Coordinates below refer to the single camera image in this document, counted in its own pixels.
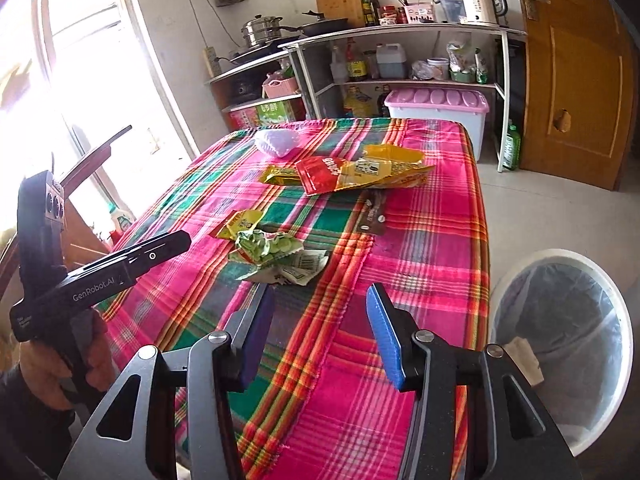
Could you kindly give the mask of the person's left hand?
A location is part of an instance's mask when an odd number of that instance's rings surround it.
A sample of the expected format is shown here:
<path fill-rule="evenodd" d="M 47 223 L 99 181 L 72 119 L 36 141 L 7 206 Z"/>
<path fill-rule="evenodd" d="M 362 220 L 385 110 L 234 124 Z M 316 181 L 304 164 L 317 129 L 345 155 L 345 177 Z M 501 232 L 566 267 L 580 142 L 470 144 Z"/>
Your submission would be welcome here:
<path fill-rule="evenodd" d="M 93 336 L 85 352 L 88 362 L 86 381 L 99 392 L 107 392 L 116 376 L 107 328 L 102 316 L 93 310 Z M 20 343 L 20 369 L 29 391 L 48 408 L 68 411 L 70 400 L 63 393 L 60 380 L 71 378 L 72 372 L 58 352 L 41 341 Z"/>

